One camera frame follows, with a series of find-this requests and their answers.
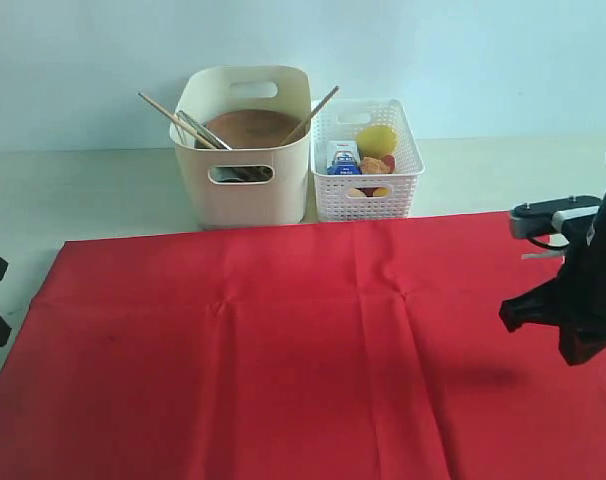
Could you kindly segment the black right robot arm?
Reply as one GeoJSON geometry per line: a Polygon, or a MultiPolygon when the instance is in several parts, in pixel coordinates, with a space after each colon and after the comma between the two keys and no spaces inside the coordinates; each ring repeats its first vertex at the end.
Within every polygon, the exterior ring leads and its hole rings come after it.
{"type": "Polygon", "coordinates": [[[526,240],[563,263],[554,278],[502,302],[508,331],[525,324],[559,329],[559,352],[571,366],[606,348],[606,192],[522,203],[509,211],[513,238],[526,240]]]}

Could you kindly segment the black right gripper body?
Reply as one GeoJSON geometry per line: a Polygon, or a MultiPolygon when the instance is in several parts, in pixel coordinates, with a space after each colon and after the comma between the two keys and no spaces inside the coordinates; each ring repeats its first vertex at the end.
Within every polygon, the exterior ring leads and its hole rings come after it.
{"type": "Polygon", "coordinates": [[[606,195],[588,232],[568,242],[561,269],[545,284],[556,287],[560,327],[606,332],[606,195]]]}

